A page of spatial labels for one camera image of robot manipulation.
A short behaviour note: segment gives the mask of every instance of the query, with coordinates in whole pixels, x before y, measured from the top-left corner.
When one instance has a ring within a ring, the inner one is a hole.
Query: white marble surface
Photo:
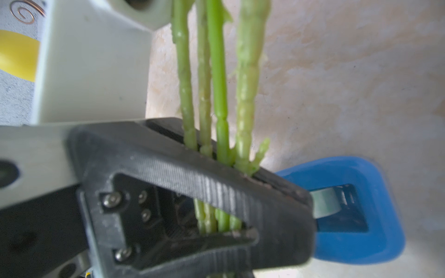
[[[236,66],[239,1],[225,0],[227,71]],[[273,1],[257,96],[254,147],[272,139],[263,166],[280,170],[357,155],[384,170],[407,236],[404,253],[374,266],[311,260],[257,277],[445,277],[445,2]],[[190,40],[196,45],[194,12]],[[178,116],[170,28],[151,53],[147,116]],[[191,53],[196,92],[196,53]],[[235,132],[235,84],[228,79]]]

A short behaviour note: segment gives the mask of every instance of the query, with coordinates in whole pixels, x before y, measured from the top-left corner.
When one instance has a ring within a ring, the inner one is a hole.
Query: green stem
[[[229,219],[229,226],[231,231],[241,230],[243,222],[241,222],[241,220],[238,217],[231,215]]]
[[[210,116],[210,47],[208,40],[206,0],[196,0],[196,19],[198,25],[198,95],[199,95],[199,139],[205,156],[212,157],[212,118]],[[217,232],[215,208],[204,204],[205,231],[207,234]]]
[[[259,58],[263,51],[264,32],[271,0],[241,0],[236,54],[237,132],[235,168],[250,172],[250,148],[255,113],[255,96],[259,81]]]
[[[179,96],[181,99],[182,128],[184,129],[184,145],[189,149],[198,150],[196,129],[194,126],[193,95],[190,72],[188,12],[192,1],[174,0],[171,20],[173,42],[176,44],[178,57]],[[204,206],[200,200],[194,199],[194,209],[198,221],[198,229],[205,233]]]
[[[219,210],[218,232],[225,233],[228,231],[230,231],[230,215],[223,210]]]
[[[227,85],[224,52],[224,7],[221,0],[207,0],[207,19],[213,78],[214,111],[217,118],[217,159],[230,165],[229,124],[227,123]]]

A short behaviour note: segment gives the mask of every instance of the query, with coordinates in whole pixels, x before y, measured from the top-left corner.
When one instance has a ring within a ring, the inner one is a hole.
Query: metal screw
[[[122,195],[119,192],[112,192],[110,194],[105,195],[102,204],[104,207],[112,209],[119,205],[122,200]]]
[[[133,249],[131,248],[131,246],[127,247],[127,248],[122,248],[122,249],[119,249],[118,251],[116,251],[116,253],[114,253],[114,258],[118,262],[123,262],[126,259],[128,259],[129,256],[131,256],[132,252],[133,252]]]
[[[141,215],[142,215],[142,221],[147,222],[150,220],[151,211],[149,209],[145,209],[142,211]]]
[[[141,193],[138,196],[139,204],[142,204],[143,202],[145,202],[147,200],[147,197],[148,197],[147,191],[145,191],[145,190],[141,191]]]

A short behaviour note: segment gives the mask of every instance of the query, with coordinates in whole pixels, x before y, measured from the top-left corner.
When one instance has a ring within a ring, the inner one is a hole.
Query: blue container
[[[277,175],[309,191],[334,187],[341,211],[317,219],[315,258],[373,264],[402,253],[405,235],[382,174],[371,162],[360,157],[328,157]]]

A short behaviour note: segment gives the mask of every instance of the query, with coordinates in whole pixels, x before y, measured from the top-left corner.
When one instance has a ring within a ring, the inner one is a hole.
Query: copper spiral
[[[24,3],[27,4],[31,7],[33,7],[36,11],[39,12],[39,14],[41,14],[42,16],[45,16],[45,11],[42,9],[41,6],[39,6],[36,2],[32,1],[32,0],[15,0],[13,2],[11,2],[9,4],[9,10],[11,11],[11,14],[21,23],[25,23],[25,24],[33,24],[35,19],[34,19],[34,15],[30,12],[30,10],[28,10],[27,8],[24,7],[19,7],[17,9],[17,12],[19,13],[19,15],[21,15],[21,17],[23,19],[26,19],[26,17],[22,14],[22,11],[27,11],[30,15],[31,15],[31,21],[24,21],[20,18],[18,18],[15,14],[14,14],[14,8],[12,7],[15,3]]]

